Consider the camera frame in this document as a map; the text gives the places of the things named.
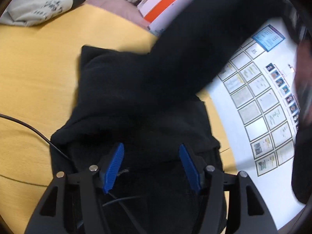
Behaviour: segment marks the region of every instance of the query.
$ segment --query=yellow table surface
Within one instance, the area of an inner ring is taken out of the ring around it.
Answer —
[[[156,38],[91,5],[40,26],[0,25],[0,113],[32,125],[46,137],[71,114],[81,46],[147,52]],[[224,167],[233,166],[229,143],[213,103],[203,91]],[[0,214],[15,234],[27,222],[52,179],[48,145],[27,128],[0,119]]]

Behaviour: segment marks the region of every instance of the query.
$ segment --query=metal screw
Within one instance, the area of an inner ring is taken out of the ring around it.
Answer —
[[[241,175],[241,177],[243,177],[243,178],[248,177],[248,174],[247,174],[247,172],[245,172],[245,171],[239,172],[239,175]]]
[[[216,169],[216,168],[215,168],[213,165],[207,165],[207,167],[206,167],[206,170],[207,170],[208,172],[214,172],[215,169]]]
[[[65,176],[65,172],[58,172],[57,177],[58,178],[63,178]]]
[[[96,164],[93,164],[93,165],[91,165],[91,166],[89,167],[89,170],[92,171],[92,172],[97,171],[97,169],[98,169],[98,166],[97,166]]]

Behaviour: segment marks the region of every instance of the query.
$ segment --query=floor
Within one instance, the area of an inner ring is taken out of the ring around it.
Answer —
[[[149,22],[142,17],[137,7],[127,0],[89,0],[87,3],[110,11],[148,30]]]

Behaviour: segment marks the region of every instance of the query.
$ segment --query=orange stripe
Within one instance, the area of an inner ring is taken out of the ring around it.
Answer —
[[[148,22],[153,22],[155,18],[157,18],[160,13],[162,13],[166,8],[168,8],[175,0],[161,0],[157,3],[154,8],[150,10],[149,13],[144,17],[144,19]]]

